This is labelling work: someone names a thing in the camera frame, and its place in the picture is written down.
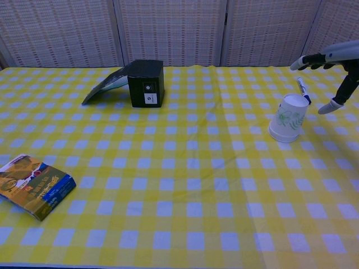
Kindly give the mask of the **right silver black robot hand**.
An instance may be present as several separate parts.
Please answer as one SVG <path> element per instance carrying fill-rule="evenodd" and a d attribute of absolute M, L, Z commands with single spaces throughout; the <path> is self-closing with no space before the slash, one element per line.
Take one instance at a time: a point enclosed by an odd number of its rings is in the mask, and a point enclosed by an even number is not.
<path fill-rule="evenodd" d="M 335 97 L 318 110 L 319 114 L 329 114 L 340 109 L 357 89 L 358 41 L 346 41 L 329 45 L 320 53 L 299 57 L 290 66 L 292 71 L 300 71 L 307 67 L 311 69 L 318 69 L 320 67 L 330 69 L 335 65 L 341 65 L 347 72 L 347 75 L 339 86 Z"/>

